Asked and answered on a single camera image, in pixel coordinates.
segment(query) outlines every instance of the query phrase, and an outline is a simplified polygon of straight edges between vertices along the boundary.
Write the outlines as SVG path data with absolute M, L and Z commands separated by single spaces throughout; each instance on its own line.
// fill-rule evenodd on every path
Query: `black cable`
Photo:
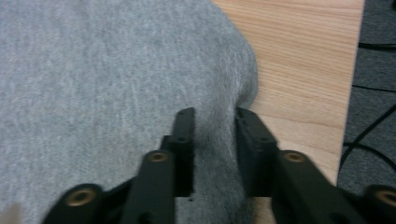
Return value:
M 396 44 L 367 44 L 359 42 L 361 49 L 396 50 Z
M 361 132 L 358 137 L 352 142 L 352 144 L 346 149 L 340 160 L 340 168 L 344 165 L 349 154 L 352 152 L 353 148 L 363 139 L 372 129 L 374 129 L 378 124 L 380 124 L 384 119 L 389 117 L 396 110 L 396 105 L 392 106 L 387 112 L 385 112 L 381 117 L 370 124 L 363 132 Z
M 360 88 L 360 89 L 365 89 L 369 91 L 386 91 L 386 92 L 393 92 L 396 93 L 396 91 L 391 91 L 391 90 L 385 90 L 385 89 L 377 89 L 377 88 L 371 88 L 371 87 L 365 87 L 365 86 L 359 86 L 359 85 L 352 85 L 352 87 Z
M 353 145 L 353 143 L 344 143 L 343 146 L 344 147 L 351 147 Z M 363 149 L 369 152 L 372 152 L 373 154 L 375 154 L 377 157 L 381 158 L 384 162 L 387 163 L 387 165 L 389 165 L 390 167 L 392 167 L 393 171 L 396 173 L 396 163 L 393 162 L 390 158 L 388 158 L 386 155 L 384 155 L 382 152 L 372 148 L 372 147 L 367 147 L 365 145 L 362 145 L 360 143 L 356 144 L 356 146 L 354 146 L 354 148 L 356 149 Z

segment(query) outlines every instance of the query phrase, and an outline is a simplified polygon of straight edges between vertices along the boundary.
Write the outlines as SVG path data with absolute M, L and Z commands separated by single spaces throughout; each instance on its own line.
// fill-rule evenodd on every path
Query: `gray fabric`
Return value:
M 197 110 L 196 193 L 178 223 L 249 223 L 233 113 L 257 91 L 254 54 L 210 1 L 0 3 L 0 213 L 38 223 L 64 190 L 111 189 Z

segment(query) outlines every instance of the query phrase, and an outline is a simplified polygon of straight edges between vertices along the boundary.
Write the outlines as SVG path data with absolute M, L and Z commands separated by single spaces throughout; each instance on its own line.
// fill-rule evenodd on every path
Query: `wooden table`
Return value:
M 213 2 L 256 53 L 259 94 L 251 109 L 282 149 L 307 154 L 335 183 L 363 0 Z M 269 201 L 256 201 L 256 223 L 273 223 Z

